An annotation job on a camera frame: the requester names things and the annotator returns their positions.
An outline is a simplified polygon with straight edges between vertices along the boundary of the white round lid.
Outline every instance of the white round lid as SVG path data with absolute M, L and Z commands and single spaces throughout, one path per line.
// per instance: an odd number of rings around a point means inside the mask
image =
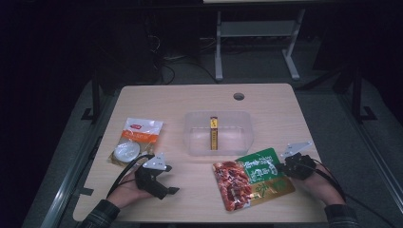
M 114 155 L 121 162 L 131 162 L 140 153 L 140 146 L 136 142 L 124 142 L 116 146 Z

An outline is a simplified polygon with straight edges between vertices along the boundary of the snack bag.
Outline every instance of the snack bag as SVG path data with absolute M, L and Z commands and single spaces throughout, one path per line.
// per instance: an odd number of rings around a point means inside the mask
M 154 154 L 163 122 L 127 118 L 125 128 L 109 161 L 120 166 L 127 166 L 144 153 Z
M 235 211 L 294 192 L 294 185 L 278 172 L 276 163 L 279 160 L 273 148 L 214 163 L 225 209 Z

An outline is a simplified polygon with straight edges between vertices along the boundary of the red logo on package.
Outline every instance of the red logo on package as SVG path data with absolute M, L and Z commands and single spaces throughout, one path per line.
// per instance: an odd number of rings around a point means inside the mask
M 132 124 L 131 126 L 130 126 L 131 128 L 134 128 L 134 129 L 140 129 L 140 128 L 142 128 L 142 126 L 141 125 L 137 125 L 137 124 Z

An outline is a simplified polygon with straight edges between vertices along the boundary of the orange and white package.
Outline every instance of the orange and white package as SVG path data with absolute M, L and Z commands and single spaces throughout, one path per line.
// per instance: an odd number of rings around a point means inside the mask
M 160 121 L 127 118 L 118 145 L 109 156 L 110 161 L 127 166 L 139 155 L 154 154 L 154 144 L 162 127 Z

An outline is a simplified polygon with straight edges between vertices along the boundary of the person's left hand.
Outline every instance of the person's left hand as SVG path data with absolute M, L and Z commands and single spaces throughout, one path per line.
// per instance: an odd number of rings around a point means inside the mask
M 153 196 L 144 190 L 140 190 L 137 187 L 134 173 L 139 166 L 133 168 L 133 170 L 124 176 L 121 180 L 121 184 L 106 198 L 106 200 L 115 204 L 120 209 L 127 207 L 128 205 L 146 198 L 152 198 Z

